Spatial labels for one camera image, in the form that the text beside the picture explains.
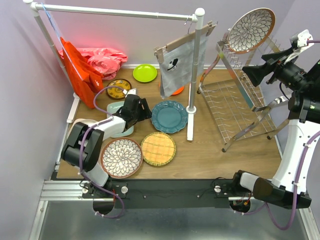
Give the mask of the large floral ceramic plate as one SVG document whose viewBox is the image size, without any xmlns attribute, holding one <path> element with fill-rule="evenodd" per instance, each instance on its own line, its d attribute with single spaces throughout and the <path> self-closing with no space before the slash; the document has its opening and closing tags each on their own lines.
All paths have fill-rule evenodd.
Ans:
<svg viewBox="0 0 320 240">
<path fill-rule="evenodd" d="M 230 28 L 226 45 L 234 53 L 247 53 L 260 46 L 269 37 L 275 23 L 276 16 L 271 9 L 253 9 Z"/>
</svg>

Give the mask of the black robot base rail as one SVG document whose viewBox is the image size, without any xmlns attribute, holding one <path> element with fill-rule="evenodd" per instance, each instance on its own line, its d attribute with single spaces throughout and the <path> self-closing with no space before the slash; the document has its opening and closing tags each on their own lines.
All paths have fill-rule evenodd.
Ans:
<svg viewBox="0 0 320 240">
<path fill-rule="evenodd" d="M 115 209 L 219 208 L 250 212 L 263 205 L 232 179 L 111 179 L 105 190 L 80 183 L 82 197 L 94 207 Z"/>
</svg>

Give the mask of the teal scalloped plate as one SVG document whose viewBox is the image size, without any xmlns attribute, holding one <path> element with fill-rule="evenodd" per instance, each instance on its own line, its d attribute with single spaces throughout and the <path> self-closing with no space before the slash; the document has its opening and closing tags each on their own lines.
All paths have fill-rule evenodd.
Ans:
<svg viewBox="0 0 320 240">
<path fill-rule="evenodd" d="M 151 112 L 152 125 L 162 133 L 174 134 L 184 129 L 188 123 L 186 108 L 177 101 L 162 101 Z"/>
</svg>

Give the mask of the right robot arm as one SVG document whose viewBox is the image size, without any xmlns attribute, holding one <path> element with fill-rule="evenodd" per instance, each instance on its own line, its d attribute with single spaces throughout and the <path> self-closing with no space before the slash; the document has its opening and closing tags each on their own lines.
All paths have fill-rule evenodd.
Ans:
<svg viewBox="0 0 320 240">
<path fill-rule="evenodd" d="M 307 175 L 315 146 L 320 138 L 320 64 L 309 72 L 295 64 L 298 51 L 289 48 L 264 54 L 263 65 L 244 66 L 243 72 L 258 86 L 272 74 L 268 84 L 278 80 L 290 90 L 288 137 L 280 165 L 271 180 L 239 170 L 230 191 L 241 196 L 251 192 L 255 199 L 285 209 L 304 209 L 311 205 L 307 195 Z"/>
</svg>

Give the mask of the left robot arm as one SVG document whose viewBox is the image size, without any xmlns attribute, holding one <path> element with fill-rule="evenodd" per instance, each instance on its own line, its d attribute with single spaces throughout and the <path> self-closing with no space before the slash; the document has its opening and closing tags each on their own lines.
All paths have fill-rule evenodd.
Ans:
<svg viewBox="0 0 320 240">
<path fill-rule="evenodd" d="M 114 139 L 107 146 L 103 142 L 151 117 L 147 100 L 128 94 L 123 106 L 107 119 L 91 124 L 77 122 L 62 148 L 61 159 L 77 167 L 99 197 L 107 197 L 112 193 L 108 179 L 134 174 L 142 164 L 143 152 L 136 141 L 127 137 Z"/>
</svg>

